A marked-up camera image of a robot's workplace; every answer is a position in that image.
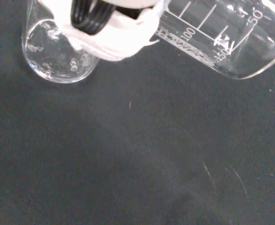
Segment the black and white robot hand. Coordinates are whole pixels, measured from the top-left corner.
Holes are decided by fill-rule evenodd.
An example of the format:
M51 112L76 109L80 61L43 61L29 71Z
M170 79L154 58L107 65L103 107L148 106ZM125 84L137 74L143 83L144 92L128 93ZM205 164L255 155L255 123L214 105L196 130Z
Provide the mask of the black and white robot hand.
M111 0L108 3L125 9L139 9L133 19L115 9L104 27L94 35L79 30L71 23L72 0L42 0L42 6L54 17L58 29L65 35L71 46L84 49L106 61L121 61L137 54L142 48L154 45L152 40L160 18L165 11L167 0Z

